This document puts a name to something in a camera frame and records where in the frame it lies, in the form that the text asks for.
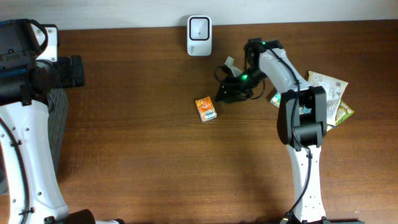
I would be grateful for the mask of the orange Kleenex tissue pack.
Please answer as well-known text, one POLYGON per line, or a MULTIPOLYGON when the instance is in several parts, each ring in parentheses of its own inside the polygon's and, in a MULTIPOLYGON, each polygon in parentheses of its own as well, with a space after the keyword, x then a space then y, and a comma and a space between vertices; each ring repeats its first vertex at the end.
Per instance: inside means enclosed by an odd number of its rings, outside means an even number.
POLYGON ((195 101, 202 122, 215 119, 217 112, 209 96, 195 101))

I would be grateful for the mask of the cream snack bag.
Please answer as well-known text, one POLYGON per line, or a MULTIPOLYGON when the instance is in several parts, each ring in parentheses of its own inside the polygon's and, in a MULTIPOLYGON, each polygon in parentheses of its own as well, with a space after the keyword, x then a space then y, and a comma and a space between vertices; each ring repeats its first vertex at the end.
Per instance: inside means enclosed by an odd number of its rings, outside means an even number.
POLYGON ((341 103, 348 82, 321 73, 309 71, 308 83, 311 86, 321 86, 326 92, 326 123, 335 125, 335 116, 341 103))

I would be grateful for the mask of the green tea carton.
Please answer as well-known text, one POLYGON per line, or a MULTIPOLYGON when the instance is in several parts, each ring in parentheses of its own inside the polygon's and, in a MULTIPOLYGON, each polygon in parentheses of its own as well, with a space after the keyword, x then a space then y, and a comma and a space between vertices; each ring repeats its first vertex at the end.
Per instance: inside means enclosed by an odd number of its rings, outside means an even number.
POLYGON ((336 129, 339 124, 343 123, 353 114, 354 110, 350 106, 348 106, 343 100, 341 100, 335 116, 335 125, 328 125, 326 130, 330 131, 332 129, 336 129))

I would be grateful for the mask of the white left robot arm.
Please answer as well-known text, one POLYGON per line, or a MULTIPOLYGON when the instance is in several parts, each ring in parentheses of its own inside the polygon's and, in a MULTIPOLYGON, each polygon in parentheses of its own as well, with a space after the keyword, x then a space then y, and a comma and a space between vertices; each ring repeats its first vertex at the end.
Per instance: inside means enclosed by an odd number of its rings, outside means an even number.
POLYGON ((53 89, 85 84, 82 58, 59 57, 58 29, 33 19, 1 22, 1 152, 10 223, 94 223, 70 212, 58 186, 49 141, 53 89))

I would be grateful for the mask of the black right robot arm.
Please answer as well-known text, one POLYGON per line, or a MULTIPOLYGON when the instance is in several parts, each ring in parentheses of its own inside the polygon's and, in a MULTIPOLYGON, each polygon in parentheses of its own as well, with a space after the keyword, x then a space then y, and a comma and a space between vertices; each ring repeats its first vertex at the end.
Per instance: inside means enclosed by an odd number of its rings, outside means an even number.
POLYGON ((219 70, 226 74, 215 100, 235 103, 255 100, 253 89, 268 78, 280 94, 277 133, 292 164, 294 204, 281 223, 328 223, 320 190, 320 153, 326 136, 326 91, 312 86, 294 68, 278 40, 249 39, 244 68, 229 58, 219 70))

